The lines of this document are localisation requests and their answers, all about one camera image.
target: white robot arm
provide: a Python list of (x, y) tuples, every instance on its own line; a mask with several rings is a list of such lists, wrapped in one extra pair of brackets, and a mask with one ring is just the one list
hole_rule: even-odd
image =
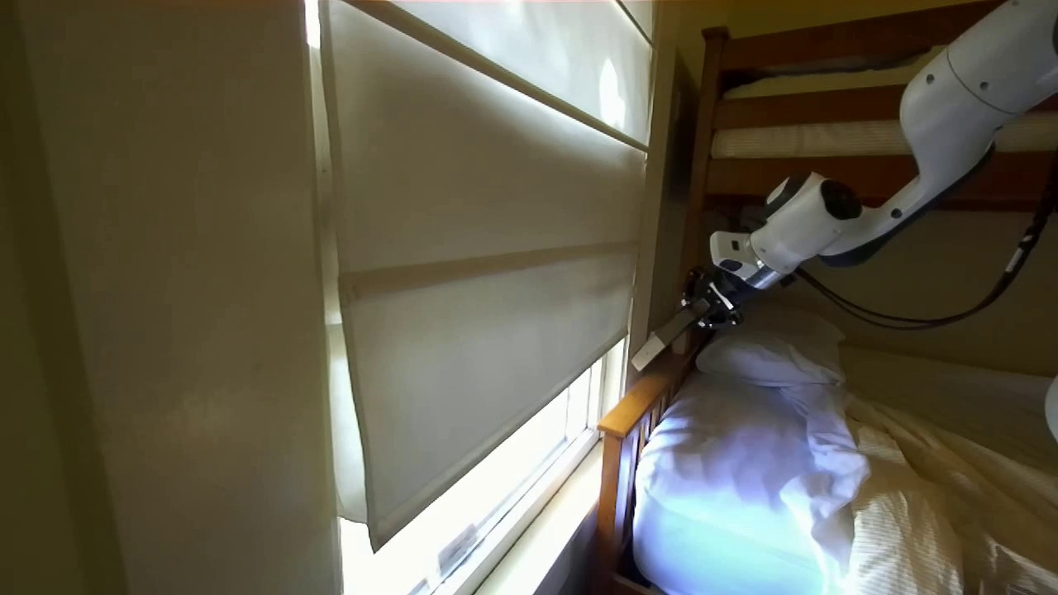
[(788, 178), (766, 195), (766, 222), (710, 234), (713, 275), (694, 291), (709, 327), (733, 325), (739, 301), (774, 288), (810, 258), (864, 260), (916, 211), (972, 174), (996, 131), (1058, 93), (1058, 0), (1004, 0), (929, 66), (899, 101), (899, 124), (920, 166), (886, 206), (823, 174)]

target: bunk bed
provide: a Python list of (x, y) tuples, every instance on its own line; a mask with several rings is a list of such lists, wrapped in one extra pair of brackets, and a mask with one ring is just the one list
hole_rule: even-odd
[[(991, 6), (996, 2), (957, 2), (741, 39), (732, 39), (729, 28), (706, 28), (691, 193), (686, 206), (686, 277), (700, 266), (706, 222), (719, 215), (744, 217), (761, 209), (761, 198), (788, 174), (827, 172), (855, 189), (865, 206), (890, 198), (914, 178), (916, 166), (897, 124), (899, 93), (929, 51), (957, 39)], [(990, 166), (940, 209), (1034, 209), (1038, 198), (1056, 189), (1056, 131), (1058, 101), (1053, 100), (1012, 124), (1004, 137), (998, 137)], [(669, 350), (633, 384), (617, 410), (603, 420), (593, 590), (653, 589), (633, 554), (634, 478), (655, 427), (666, 424), (671, 402), (691, 389), (689, 384), (700, 384), (700, 352), (710, 348), (710, 336), (694, 332), (691, 342)], [(1034, 389), (1030, 394), (1034, 396), (1044, 389), (1043, 379), (1022, 378), (1012, 384), (1032, 384)], [(861, 417), (874, 420), (874, 427), (890, 424), (890, 432), (916, 427), (916, 420), (897, 420), (897, 413), (865, 402), (861, 402)]]

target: window shade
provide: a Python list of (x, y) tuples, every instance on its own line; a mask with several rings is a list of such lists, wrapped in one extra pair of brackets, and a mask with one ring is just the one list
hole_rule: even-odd
[(331, 2), (328, 64), (380, 544), (624, 332), (644, 153), (348, 2)]

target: window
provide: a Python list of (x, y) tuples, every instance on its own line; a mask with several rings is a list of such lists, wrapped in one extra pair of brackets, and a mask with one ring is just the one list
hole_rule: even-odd
[(496, 445), (473, 474), (369, 552), (368, 524), (342, 519), (343, 590), (465, 590), (483, 578), (488, 536), (531, 514), (593, 448), (598, 417), (622, 396), (624, 341), (569, 384), (546, 410)]

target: white pillow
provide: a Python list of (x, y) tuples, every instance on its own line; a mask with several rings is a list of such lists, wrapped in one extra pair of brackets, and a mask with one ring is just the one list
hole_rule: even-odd
[(794, 308), (752, 308), (747, 321), (720, 331), (699, 357), (706, 373), (741, 378), (756, 388), (844, 384), (844, 331)]

